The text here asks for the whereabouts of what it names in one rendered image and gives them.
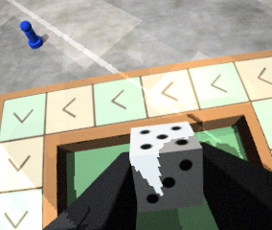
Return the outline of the cream square track with arrows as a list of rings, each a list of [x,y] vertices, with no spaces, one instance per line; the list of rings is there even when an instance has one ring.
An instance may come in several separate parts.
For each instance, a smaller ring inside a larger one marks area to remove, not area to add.
[[[3,110],[3,103],[5,102],[5,100],[17,99],[17,97],[39,95],[39,93],[45,93],[45,92],[60,91],[60,89],[82,87],[83,85],[105,83],[106,81],[123,80],[124,78],[150,76],[150,74],[166,73],[166,72],[173,72],[173,70],[196,68],[196,66],[217,64],[218,62],[221,62],[221,64],[225,64],[225,62],[246,60],[247,58],[266,58],[266,57],[272,57],[272,50],[271,51],[267,51],[267,50],[259,51],[258,53],[251,53],[251,54],[229,55],[228,57],[201,58],[200,60],[178,62],[178,64],[155,66],[155,68],[132,70],[132,72],[110,74],[110,76],[87,78],[87,80],[65,81],[64,83],[59,83],[59,84],[43,85],[43,87],[22,89],[22,91],[2,93],[2,95],[0,95],[0,126],[1,126],[1,116],[2,116],[2,110]],[[221,108],[221,107],[228,107],[228,106],[235,106],[235,104],[234,103],[233,104],[225,104],[224,106],[202,108],[202,110],[179,112],[179,114],[171,114],[171,115],[164,115],[164,116],[156,116],[156,118],[132,120],[132,122],[110,124],[110,126],[95,126],[95,127],[88,127],[87,129],[64,131],[64,133],[59,133],[59,134],[44,135],[44,177],[43,177],[43,193],[44,193],[43,217],[44,217],[44,222],[43,222],[43,227],[47,227],[47,222],[45,222],[45,203],[47,203],[47,198],[45,198],[45,176],[47,176],[47,160],[45,160],[45,150],[47,150],[47,137],[53,137],[53,135],[75,133],[75,131],[99,129],[99,127],[113,127],[113,126],[120,126],[121,124],[143,122],[144,120],[167,118],[167,116],[191,114],[191,112],[214,110],[214,108]]]

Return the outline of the grey die with black pips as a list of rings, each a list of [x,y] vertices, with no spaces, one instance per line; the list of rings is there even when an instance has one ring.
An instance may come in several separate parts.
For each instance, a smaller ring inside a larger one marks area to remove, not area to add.
[[[204,152],[189,122],[132,127],[128,158],[137,211],[204,206]]]

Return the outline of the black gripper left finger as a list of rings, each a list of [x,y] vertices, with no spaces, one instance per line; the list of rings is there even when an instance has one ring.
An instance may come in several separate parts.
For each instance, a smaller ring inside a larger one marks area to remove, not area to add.
[[[122,152],[41,230],[136,230],[136,195],[128,154]]]

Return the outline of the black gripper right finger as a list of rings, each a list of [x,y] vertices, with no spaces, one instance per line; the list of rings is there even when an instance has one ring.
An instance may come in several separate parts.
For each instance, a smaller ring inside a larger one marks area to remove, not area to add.
[[[200,143],[202,187],[217,229],[272,230],[272,172]]]

